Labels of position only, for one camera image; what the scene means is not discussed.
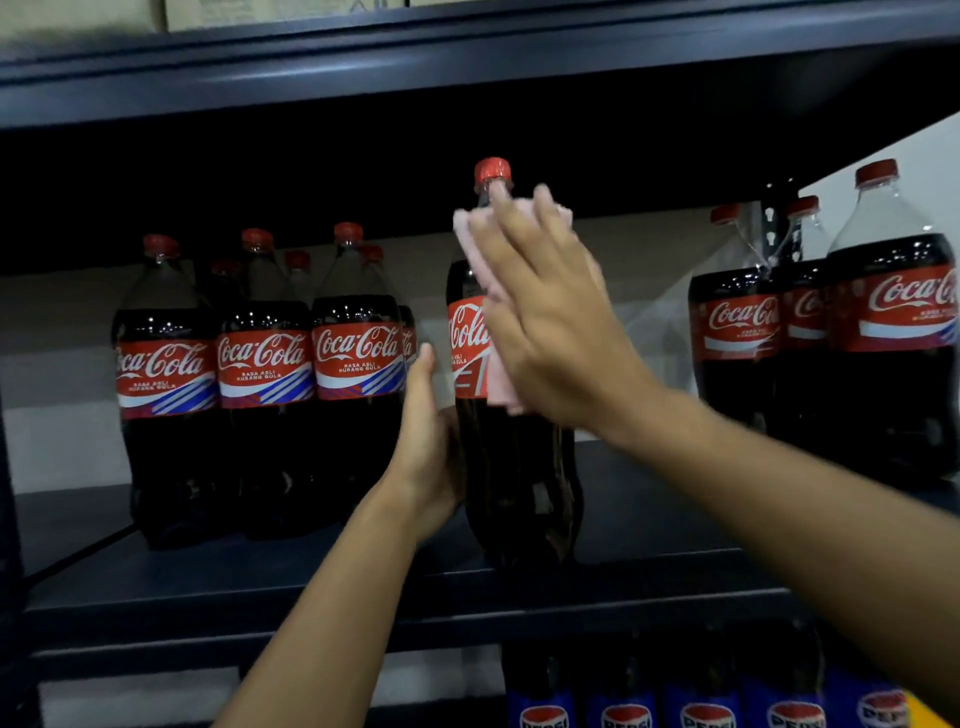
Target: red label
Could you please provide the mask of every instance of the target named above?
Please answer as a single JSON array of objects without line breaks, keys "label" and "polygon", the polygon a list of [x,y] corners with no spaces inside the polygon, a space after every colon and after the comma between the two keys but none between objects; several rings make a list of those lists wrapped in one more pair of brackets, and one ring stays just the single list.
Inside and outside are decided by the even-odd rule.
[{"label": "red label", "polygon": [[819,288],[794,288],[780,301],[784,349],[820,349],[827,345],[827,307]]},{"label": "red label", "polygon": [[762,359],[777,353],[780,305],[757,294],[690,305],[694,361]]},{"label": "red label", "polygon": [[842,352],[905,352],[956,342],[956,271],[934,265],[830,287],[829,341]]},{"label": "red label", "polygon": [[487,356],[490,335],[483,319],[483,296],[451,303],[446,308],[450,325],[450,363],[454,394],[462,400],[487,398]]},{"label": "red label", "polygon": [[117,399],[124,420],[182,415],[216,405],[212,342],[121,341],[116,353]]},{"label": "red label", "polygon": [[306,331],[234,331],[217,339],[220,396],[226,409],[309,400],[310,348]]},{"label": "red label", "polygon": [[403,358],[408,366],[417,358],[417,327],[403,327]]},{"label": "red label", "polygon": [[403,389],[400,324],[328,324],[313,329],[313,365],[321,400],[355,400]]}]

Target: soda bottle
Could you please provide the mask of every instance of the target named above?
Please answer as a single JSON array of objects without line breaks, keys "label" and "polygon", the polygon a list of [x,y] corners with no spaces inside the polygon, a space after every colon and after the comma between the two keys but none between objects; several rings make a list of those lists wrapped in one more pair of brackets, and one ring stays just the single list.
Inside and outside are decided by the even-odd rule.
[{"label": "soda bottle", "polygon": [[663,728],[741,728],[735,660],[724,632],[698,627],[663,637]]},{"label": "soda bottle", "polygon": [[[494,180],[511,182],[506,159],[484,159],[474,170],[479,206]],[[446,279],[450,356],[460,437],[467,459],[467,518],[498,566],[566,561],[580,530],[584,497],[577,477],[573,431],[538,415],[512,417],[487,405],[490,336],[484,293],[465,259]]]},{"label": "soda bottle", "polygon": [[507,725],[577,728],[569,665],[569,655],[556,643],[505,643]]},{"label": "soda bottle", "polygon": [[690,279],[690,340],[700,399],[722,415],[765,431],[773,400],[773,356],[780,338],[780,302],[762,258],[739,232],[740,205],[710,214],[738,237],[732,270]]},{"label": "soda bottle", "polygon": [[586,728],[660,728],[649,652],[629,635],[597,638],[585,646],[580,664]]},{"label": "soda bottle", "polygon": [[310,253],[307,251],[284,251],[283,262],[290,272],[290,285],[294,289],[294,296],[307,306],[313,305],[316,286],[310,275]]},{"label": "soda bottle", "polygon": [[899,178],[893,159],[857,170],[859,201],[827,256],[831,457],[917,487],[960,467],[956,271]]},{"label": "soda bottle", "polygon": [[414,319],[413,309],[400,297],[396,287],[392,285],[386,272],[383,270],[383,248],[379,245],[364,245],[364,258],[376,269],[393,297],[396,299],[396,306],[400,311],[400,322],[402,323],[401,335],[403,337],[403,358],[407,362],[407,369],[417,360],[417,321]]},{"label": "soda bottle", "polygon": [[820,626],[827,659],[830,728],[909,728],[906,693],[828,625]]},{"label": "soda bottle", "polygon": [[747,728],[827,728],[823,654],[812,624],[753,625],[741,646]]},{"label": "soda bottle", "polygon": [[826,248],[820,201],[804,197],[787,207],[790,228],[773,277],[780,291],[780,352],[774,362],[774,411],[768,432],[811,452],[823,449],[827,387],[827,311],[821,288],[824,261],[803,260],[803,241]]},{"label": "soda bottle", "polygon": [[151,548],[175,548],[226,530],[234,495],[217,466],[226,422],[216,321],[176,240],[147,235],[143,252],[143,273],[114,317],[117,399],[133,522]]},{"label": "soda bottle", "polygon": [[342,516],[380,479],[394,454],[406,366],[400,313],[363,255],[363,229],[333,228],[337,255],[313,302],[314,371],[325,482]]},{"label": "soda bottle", "polygon": [[220,395],[240,473],[241,525],[252,539],[307,533],[327,521],[314,475],[310,316],[276,265],[274,238],[245,230],[246,300],[217,340]]}]

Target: left hand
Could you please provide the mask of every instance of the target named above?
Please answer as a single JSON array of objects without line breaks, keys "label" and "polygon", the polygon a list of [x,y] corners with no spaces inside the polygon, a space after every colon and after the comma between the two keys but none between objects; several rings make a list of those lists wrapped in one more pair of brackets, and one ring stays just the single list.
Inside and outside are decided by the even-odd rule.
[{"label": "left hand", "polygon": [[418,544],[449,520],[463,498],[456,417],[452,408],[438,410],[433,396],[436,364],[433,347],[422,345],[407,373],[394,457],[372,491],[376,497],[395,498],[394,503],[412,517]]}]

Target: hand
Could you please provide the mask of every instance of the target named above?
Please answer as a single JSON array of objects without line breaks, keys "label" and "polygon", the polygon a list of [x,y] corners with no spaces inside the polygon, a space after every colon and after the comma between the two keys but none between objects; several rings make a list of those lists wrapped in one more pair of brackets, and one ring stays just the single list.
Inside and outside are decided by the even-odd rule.
[{"label": "hand", "polygon": [[550,191],[534,192],[537,220],[491,188],[492,221],[470,232],[513,308],[486,299],[484,318],[517,393],[558,425],[616,440],[620,419],[663,389],[617,321],[592,259],[563,222]]},{"label": "hand", "polygon": [[417,543],[436,533],[463,497],[452,408],[438,411],[431,377],[437,364],[424,344],[407,373],[403,422],[394,457],[372,496],[389,499],[412,518]]}]

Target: bottle cap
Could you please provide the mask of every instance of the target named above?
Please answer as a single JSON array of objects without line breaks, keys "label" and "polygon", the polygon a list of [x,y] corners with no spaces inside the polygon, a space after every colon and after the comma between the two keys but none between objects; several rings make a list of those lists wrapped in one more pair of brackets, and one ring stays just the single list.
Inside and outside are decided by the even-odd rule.
[{"label": "bottle cap", "polygon": [[881,159],[856,170],[856,186],[859,188],[873,182],[888,182],[899,176],[900,169],[895,159]]},{"label": "bottle cap", "polygon": [[218,257],[210,261],[210,273],[214,276],[236,276],[240,273],[240,261],[231,257]]},{"label": "bottle cap", "polygon": [[290,270],[305,271],[310,268],[310,253],[307,251],[285,251],[283,260]]},{"label": "bottle cap", "polygon": [[474,191],[479,193],[481,184],[496,178],[502,178],[507,183],[507,189],[514,186],[514,177],[510,172],[510,162],[500,157],[481,159],[473,167]]},{"label": "bottle cap", "polygon": [[794,200],[788,206],[786,206],[786,216],[787,217],[798,217],[801,215],[812,215],[814,212],[820,211],[820,198],[816,195],[810,195],[809,197],[802,197],[799,200]]},{"label": "bottle cap", "polygon": [[740,204],[734,203],[733,205],[721,205],[720,207],[715,207],[710,211],[710,224],[711,225],[728,225],[729,223],[735,223],[736,218],[740,216]]},{"label": "bottle cap", "polygon": [[379,245],[361,246],[360,253],[369,263],[383,262],[383,248]]},{"label": "bottle cap", "polygon": [[169,235],[144,235],[143,254],[146,257],[180,257],[180,243]]},{"label": "bottle cap", "polygon": [[243,249],[250,253],[274,251],[274,237],[260,228],[247,228],[240,233],[240,239],[243,240]]},{"label": "bottle cap", "polygon": [[333,226],[333,242],[362,243],[363,228],[356,223],[337,223]]}]

